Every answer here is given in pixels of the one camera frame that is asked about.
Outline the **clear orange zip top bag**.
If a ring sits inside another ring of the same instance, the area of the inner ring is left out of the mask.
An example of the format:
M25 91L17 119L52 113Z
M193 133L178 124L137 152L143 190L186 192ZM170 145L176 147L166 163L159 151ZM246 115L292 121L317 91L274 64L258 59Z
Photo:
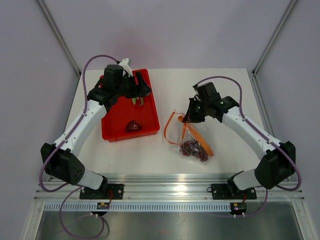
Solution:
M184 117L184 113L173 110L164 126L163 137L185 158L207 163L215 153L206 136L206 128L184 123Z

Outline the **dark red grape bunch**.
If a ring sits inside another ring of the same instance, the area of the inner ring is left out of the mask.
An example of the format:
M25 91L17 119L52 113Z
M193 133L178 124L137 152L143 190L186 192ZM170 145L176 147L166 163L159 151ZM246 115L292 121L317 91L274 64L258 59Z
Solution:
M197 140L183 142L179 147L179 152L186 157L195 157L203 163L209 159L208 153Z

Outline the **red apple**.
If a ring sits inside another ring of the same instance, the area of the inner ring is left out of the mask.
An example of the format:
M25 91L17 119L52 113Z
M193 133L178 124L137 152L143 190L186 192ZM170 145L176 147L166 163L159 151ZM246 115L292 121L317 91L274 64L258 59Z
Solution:
M125 127L127 133L138 132L143 129L142 124L138 120L131 120Z

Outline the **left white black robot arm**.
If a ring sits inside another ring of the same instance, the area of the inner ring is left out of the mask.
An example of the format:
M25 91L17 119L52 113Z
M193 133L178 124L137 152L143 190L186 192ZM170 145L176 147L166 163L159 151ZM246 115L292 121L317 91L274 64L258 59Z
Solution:
M104 69L103 77L84 95L82 112L74 122L54 143L44 143L41 147L43 165L39 174L40 187L50 192L43 183L43 174L46 173L64 181L65 185L88 188L95 198L103 199L108 194L108 179L87 169L78 159L80 151L93 128L119 98L142 98L151 92L141 72L132 73L120 64L109 64Z

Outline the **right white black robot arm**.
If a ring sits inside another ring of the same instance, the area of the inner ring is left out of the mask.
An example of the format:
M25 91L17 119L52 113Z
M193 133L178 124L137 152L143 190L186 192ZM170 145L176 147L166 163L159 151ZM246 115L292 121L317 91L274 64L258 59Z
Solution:
M270 190L295 172L296 148L281 142L251 122L240 104L230 96L221 97L212 82L194 85L196 95L189 100L184 123L201 123L210 116L233 130L254 151L256 168L241 171L227 180L227 193L239 198L246 190L263 187Z

